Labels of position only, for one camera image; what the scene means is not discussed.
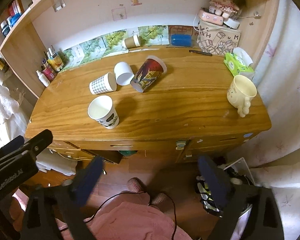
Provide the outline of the cream ceramic mug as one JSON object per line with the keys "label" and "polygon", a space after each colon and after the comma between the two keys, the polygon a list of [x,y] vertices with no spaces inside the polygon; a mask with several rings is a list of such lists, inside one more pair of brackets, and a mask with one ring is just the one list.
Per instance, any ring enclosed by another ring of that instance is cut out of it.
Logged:
{"label": "cream ceramic mug", "polygon": [[243,75],[236,75],[227,91],[228,102],[237,109],[240,117],[249,114],[251,101],[257,95],[254,83]]}

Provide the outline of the black pen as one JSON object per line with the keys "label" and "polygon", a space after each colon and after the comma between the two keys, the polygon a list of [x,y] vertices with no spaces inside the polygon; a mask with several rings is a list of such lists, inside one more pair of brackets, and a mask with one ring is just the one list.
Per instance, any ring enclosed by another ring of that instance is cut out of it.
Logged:
{"label": "black pen", "polygon": [[211,53],[207,53],[204,51],[198,51],[198,50],[189,50],[190,53],[199,54],[199,55],[205,55],[205,56],[212,56]]}

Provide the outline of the wooden desk with shelves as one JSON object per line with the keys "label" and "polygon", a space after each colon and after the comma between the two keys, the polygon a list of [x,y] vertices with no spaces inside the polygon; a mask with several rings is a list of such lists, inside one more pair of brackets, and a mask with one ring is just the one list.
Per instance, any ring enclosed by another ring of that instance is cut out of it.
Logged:
{"label": "wooden desk with shelves", "polygon": [[[222,55],[191,53],[188,48],[142,47],[58,74],[45,87],[35,71],[44,45],[30,22],[22,18],[0,45],[14,74],[37,98],[25,136],[49,129],[52,148],[72,151],[159,151],[174,153],[178,162],[189,154],[223,155],[271,128],[260,96],[241,117],[227,100],[233,75]],[[106,128],[88,115],[95,95],[89,83],[126,62],[136,80],[110,92],[118,113]]]}

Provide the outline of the plain white paper cup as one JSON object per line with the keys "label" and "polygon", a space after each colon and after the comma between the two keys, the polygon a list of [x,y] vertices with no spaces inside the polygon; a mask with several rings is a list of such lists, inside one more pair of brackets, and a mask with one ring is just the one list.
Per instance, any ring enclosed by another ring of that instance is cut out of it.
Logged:
{"label": "plain white paper cup", "polygon": [[134,77],[130,65],[126,62],[119,62],[114,67],[116,83],[120,86],[129,85]]}

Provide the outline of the yellow printed can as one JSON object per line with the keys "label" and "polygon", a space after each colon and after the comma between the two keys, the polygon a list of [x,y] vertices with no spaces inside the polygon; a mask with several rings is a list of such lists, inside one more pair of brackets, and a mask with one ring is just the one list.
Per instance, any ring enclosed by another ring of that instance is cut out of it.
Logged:
{"label": "yellow printed can", "polygon": [[51,65],[51,67],[56,72],[60,72],[64,67],[64,63],[61,57],[57,53],[52,54],[49,51],[47,52],[47,56],[48,56],[48,63]]}

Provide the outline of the green tissue pack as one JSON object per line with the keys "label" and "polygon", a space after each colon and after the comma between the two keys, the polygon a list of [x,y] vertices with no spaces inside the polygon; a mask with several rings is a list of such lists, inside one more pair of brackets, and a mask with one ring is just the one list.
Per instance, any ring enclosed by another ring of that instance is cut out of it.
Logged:
{"label": "green tissue pack", "polygon": [[252,80],[255,75],[252,58],[240,47],[236,47],[232,53],[225,54],[224,64],[233,76],[243,75]]}

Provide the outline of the blue plastic case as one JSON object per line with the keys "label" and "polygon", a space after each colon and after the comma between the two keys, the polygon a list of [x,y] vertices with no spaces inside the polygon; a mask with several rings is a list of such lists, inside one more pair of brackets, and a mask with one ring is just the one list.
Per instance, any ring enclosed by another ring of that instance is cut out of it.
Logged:
{"label": "blue plastic case", "polygon": [[171,45],[178,47],[190,47],[192,46],[191,35],[173,34],[171,35]]}

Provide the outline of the brown sleeve paper cup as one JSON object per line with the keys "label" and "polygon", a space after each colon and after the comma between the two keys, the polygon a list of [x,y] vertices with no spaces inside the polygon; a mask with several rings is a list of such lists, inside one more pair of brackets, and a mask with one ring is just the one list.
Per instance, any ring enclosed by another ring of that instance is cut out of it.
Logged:
{"label": "brown sleeve paper cup", "polygon": [[138,34],[133,35],[132,37],[126,38],[123,41],[123,46],[126,49],[136,48],[141,46],[140,37]]}

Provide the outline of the red illustrated tall cup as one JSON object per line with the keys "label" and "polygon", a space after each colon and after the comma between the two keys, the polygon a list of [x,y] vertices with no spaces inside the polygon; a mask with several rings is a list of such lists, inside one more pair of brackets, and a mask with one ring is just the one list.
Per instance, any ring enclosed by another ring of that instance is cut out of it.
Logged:
{"label": "red illustrated tall cup", "polygon": [[134,75],[130,84],[136,91],[143,93],[161,74],[166,72],[166,64],[160,58],[149,55]]}

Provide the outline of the pink rounded box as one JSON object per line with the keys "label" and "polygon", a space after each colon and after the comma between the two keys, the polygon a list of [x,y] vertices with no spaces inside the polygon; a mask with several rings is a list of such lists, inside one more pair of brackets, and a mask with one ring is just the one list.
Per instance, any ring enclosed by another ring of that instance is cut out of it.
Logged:
{"label": "pink rounded box", "polygon": [[223,18],[222,16],[215,15],[211,12],[209,12],[205,8],[201,8],[198,12],[199,19],[203,22],[215,24],[222,26],[223,25]]}

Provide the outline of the grey checked paper cup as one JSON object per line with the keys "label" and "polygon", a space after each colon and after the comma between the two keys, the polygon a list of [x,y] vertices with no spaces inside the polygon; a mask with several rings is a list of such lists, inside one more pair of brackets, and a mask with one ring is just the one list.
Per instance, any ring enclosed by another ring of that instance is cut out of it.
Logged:
{"label": "grey checked paper cup", "polygon": [[115,75],[111,72],[104,74],[89,84],[91,94],[104,94],[117,90]]}

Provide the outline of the white panda paper cup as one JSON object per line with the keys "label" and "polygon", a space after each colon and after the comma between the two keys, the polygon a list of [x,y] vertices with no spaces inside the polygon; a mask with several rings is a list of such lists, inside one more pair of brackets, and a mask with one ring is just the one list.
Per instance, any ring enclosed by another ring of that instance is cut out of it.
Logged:
{"label": "white panda paper cup", "polygon": [[107,129],[114,129],[120,121],[113,100],[107,95],[98,96],[90,103],[88,115]]}

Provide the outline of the dark bottle on shelf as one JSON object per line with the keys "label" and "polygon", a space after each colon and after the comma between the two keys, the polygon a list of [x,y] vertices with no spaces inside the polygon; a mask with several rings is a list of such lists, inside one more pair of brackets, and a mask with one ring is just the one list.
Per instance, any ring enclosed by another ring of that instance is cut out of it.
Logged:
{"label": "dark bottle on shelf", "polygon": [[3,34],[4,37],[7,36],[7,34],[10,32],[10,26],[8,25],[8,23],[6,21],[2,21],[0,24],[1,27],[1,32]]}

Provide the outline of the green leaf folded calendar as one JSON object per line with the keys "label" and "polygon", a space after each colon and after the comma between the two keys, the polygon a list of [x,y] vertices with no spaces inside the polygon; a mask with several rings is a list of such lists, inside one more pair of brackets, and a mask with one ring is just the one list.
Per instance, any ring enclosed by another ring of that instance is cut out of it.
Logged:
{"label": "green leaf folded calendar", "polygon": [[169,45],[169,32],[166,25],[149,25],[114,31],[79,43],[61,52],[63,70],[76,68],[104,57],[129,52],[125,40],[137,36],[140,46]]}

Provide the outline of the letter print fabric bag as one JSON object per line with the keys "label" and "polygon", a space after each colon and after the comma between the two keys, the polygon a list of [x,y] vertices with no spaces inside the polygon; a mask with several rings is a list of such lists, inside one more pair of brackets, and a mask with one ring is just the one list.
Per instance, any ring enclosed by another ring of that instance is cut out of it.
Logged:
{"label": "letter print fabric bag", "polygon": [[240,37],[240,30],[204,21],[198,23],[197,44],[203,52],[219,56],[232,53]]}

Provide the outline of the white spray bottle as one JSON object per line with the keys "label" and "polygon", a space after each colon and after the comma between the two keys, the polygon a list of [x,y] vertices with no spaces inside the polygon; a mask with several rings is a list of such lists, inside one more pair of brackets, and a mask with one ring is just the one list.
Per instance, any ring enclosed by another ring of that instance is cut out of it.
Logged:
{"label": "white spray bottle", "polygon": [[50,84],[50,81],[48,80],[48,78],[39,70],[36,71],[37,75],[38,75],[38,79],[41,81],[41,83],[45,86],[48,87]]}

